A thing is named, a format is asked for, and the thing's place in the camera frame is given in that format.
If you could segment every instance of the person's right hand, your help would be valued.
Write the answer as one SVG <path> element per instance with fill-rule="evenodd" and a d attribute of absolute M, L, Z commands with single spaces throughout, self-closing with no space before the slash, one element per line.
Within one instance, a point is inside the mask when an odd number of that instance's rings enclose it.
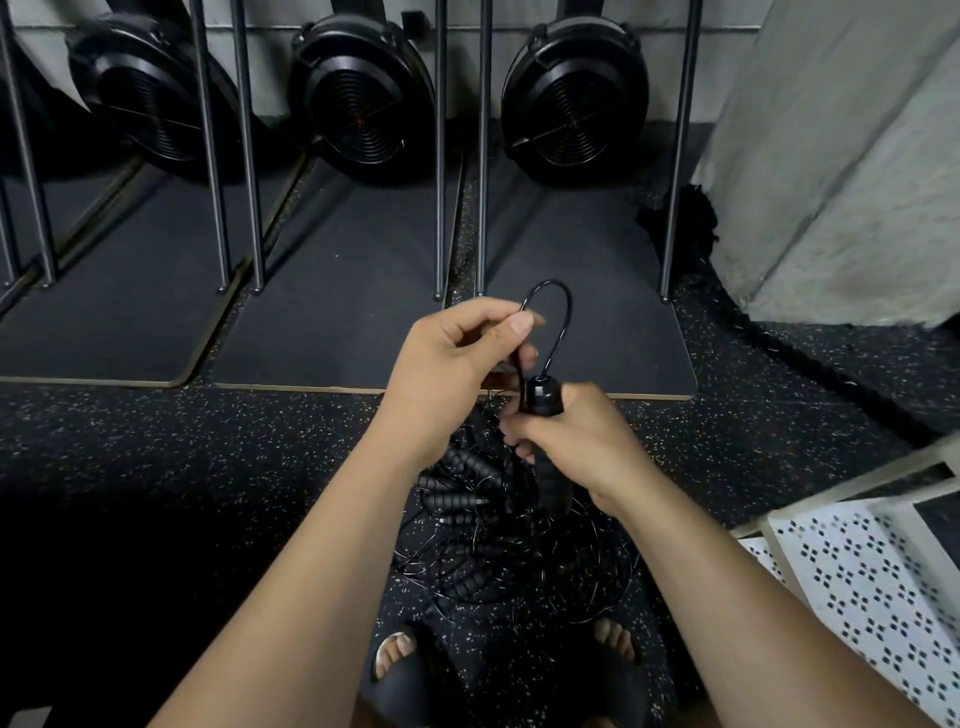
<path fill-rule="evenodd" d="M 503 408 L 500 429 L 516 454 L 533 459 L 540 446 L 553 464 L 590 491 L 597 506 L 616 516 L 630 490 L 664 475 L 644 451 L 613 402 L 595 384 L 563 385 L 564 413 L 517 414 L 519 400 Z"/>

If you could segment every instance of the person's left hand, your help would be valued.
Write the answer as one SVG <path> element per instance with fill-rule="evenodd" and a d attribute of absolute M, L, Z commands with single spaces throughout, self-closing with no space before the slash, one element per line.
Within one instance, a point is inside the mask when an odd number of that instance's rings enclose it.
<path fill-rule="evenodd" d="M 374 423 L 411 448 L 421 468 L 432 465 L 480 389 L 516 390 L 516 372 L 492 370 L 517 348 L 524 371 L 532 369 L 537 350 L 525 340 L 541 324 L 519 303 L 486 296 L 420 319 L 396 358 Z"/>

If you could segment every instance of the black slide sandal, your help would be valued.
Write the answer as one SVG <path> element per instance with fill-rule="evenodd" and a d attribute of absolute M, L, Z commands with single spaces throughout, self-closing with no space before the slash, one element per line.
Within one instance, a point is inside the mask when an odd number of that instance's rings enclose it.
<path fill-rule="evenodd" d="M 402 632 L 416 643 L 413 653 L 395 662 L 377 680 L 376 652 L 385 639 Z M 447 659 L 429 629 L 406 622 L 371 643 L 360 681 L 360 695 L 396 728 L 444 728 L 451 724 L 459 686 L 447 669 Z"/>
<path fill-rule="evenodd" d="M 634 654 L 640 649 L 631 634 Z M 578 728 L 591 718 L 605 717 L 618 728 L 642 728 L 650 707 L 646 669 L 642 661 L 632 662 L 612 647 L 599 643 L 581 627 L 571 635 L 561 673 L 562 692 L 558 725 Z"/>

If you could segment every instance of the jump rope handle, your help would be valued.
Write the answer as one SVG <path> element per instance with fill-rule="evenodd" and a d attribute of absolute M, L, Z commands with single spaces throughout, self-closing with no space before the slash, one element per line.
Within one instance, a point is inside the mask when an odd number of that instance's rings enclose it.
<path fill-rule="evenodd" d="M 552 376 L 531 376 L 524 382 L 523 395 L 525 414 L 556 417 L 564 412 L 561 383 Z M 573 483 L 537 446 L 534 446 L 534 458 L 540 508 L 552 519 L 561 518 L 570 512 L 573 504 Z"/>

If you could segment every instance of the person's right arm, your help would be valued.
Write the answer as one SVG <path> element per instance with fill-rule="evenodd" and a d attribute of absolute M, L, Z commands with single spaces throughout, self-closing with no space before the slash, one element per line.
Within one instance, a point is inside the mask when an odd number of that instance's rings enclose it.
<path fill-rule="evenodd" d="M 564 385 L 555 418 L 504 411 L 633 537 L 727 728 L 932 726 L 653 463 L 592 384 Z"/>

